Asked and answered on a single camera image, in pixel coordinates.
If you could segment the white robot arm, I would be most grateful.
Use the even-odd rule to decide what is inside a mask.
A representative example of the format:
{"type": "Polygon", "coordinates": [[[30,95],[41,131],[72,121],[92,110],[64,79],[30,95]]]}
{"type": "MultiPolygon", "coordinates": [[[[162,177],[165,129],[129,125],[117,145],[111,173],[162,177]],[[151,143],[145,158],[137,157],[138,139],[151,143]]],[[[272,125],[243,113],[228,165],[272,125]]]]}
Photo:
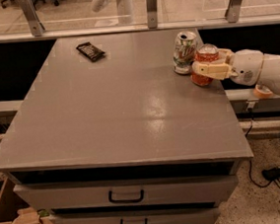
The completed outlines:
{"type": "Polygon", "coordinates": [[[192,71],[209,79],[231,79],[239,85],[252,87],[258,99],[280,96],[280,55],[258,50],[242,49],[231,52],[221,48],[220,59],[205,62],[194,61],[192,71]]]}

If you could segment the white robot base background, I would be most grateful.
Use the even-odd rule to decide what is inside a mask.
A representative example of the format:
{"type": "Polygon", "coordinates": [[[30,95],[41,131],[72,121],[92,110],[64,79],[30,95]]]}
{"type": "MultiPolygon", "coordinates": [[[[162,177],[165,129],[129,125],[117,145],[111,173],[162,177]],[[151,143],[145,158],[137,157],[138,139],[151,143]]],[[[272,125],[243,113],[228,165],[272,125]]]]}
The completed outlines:
{"type": "MultiPolygon", "coordinates": [[[[99,12],[107,6],[109,0],[93,0],[91,3],[92,11],[99,12]]],[[[134,21],[132,10],[132,0],[115,0],[118,22],[121,25],[132,24],[134,21]]]]}

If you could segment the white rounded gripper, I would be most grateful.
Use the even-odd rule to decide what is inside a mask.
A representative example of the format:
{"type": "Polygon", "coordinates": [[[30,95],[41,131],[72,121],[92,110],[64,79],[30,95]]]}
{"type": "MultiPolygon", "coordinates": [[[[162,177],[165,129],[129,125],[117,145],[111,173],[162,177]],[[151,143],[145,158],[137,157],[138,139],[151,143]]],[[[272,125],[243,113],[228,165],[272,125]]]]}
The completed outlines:
{"type": "Polygon", "coordinates": [[[218,51],[222,60],[217,63],[194,61],[193,72],[217,80],[230,78],[239,85],[252,86],[257,82],[263,63],[263,52],[242,49],[234,53],[226,48],[219,48],[218,51]]]}

